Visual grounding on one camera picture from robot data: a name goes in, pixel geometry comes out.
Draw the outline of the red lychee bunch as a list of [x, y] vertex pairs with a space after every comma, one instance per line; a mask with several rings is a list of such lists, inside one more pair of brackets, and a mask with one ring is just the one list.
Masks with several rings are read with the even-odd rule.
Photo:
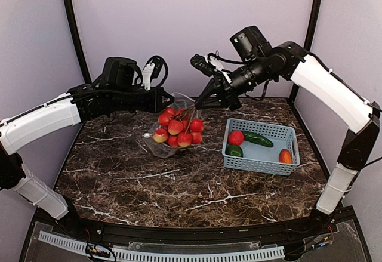
[[188, 148], [202, 143], [204, 123], [198, 111], [167, 107], [158, 116], [152, 138], [156, 143], [166, 144], [173, 149]]

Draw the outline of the red toy fruit ball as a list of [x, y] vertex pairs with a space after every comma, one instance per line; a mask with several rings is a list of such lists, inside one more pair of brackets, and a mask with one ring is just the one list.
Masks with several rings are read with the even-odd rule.
[[245, 140], [244, 134], [240, 130], [234, 130], [229, 134], [228, 143], [230, 145], [240, 146]]

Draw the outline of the green toy cucumber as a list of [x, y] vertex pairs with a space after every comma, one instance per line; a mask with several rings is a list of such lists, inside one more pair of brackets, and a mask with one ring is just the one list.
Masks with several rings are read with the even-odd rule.
[[244, 135], [244, 140], [250, 143], [254, 143], [263, 147], [272, 148], [274, 146], [273, 142], [268, 138], [250, 131], [242, 131]]

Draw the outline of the orange red toy mango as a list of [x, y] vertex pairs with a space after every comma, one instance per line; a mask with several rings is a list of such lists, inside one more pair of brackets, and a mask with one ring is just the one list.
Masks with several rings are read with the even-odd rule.
[[283, 164], [292, 164], [292, 155], [288, 149], [282, 149], [279, 154], [279, 162]]

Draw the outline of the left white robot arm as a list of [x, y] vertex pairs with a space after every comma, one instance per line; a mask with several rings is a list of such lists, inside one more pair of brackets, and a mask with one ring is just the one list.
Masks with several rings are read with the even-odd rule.
[[1, 120], [1, 188], [10, 189], [40, 207], [72, 236], [84, 222], [70, 210], [69, 201], [33, 175], [18, 151], [29, 143], [65, 127], [110, 117], [119, 111], [158, 113], [174, 102], [163, 84], [168, 65], [158, 55], [144, 68], [123, 57], [106, 59], [95, 81], [73, 87], [55, 99]]

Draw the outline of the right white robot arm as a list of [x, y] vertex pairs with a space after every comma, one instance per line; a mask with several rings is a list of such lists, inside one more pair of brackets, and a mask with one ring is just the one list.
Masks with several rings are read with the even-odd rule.
[[190, 63], [210, 77], [196, 100], [197, 109], [241, 107], [239, 96], [263, 82], [283, 77], [304, 88], [343, 122], [348, 130], [337, 164], [320, 195], [314, 214], [305, 220], [304, 228], [318, 234], [328, 224], [346, 190], [368, 164], [380, 132], [381, 109], [369, 102], [326, 67], [315, 54], [292, 41], [271, 46], [257, 26], [242, 29], [230, 38], [241, 58], [239, 67], [229, 72], [220, 66], [222, 58], [214, 53], [194, 55]]

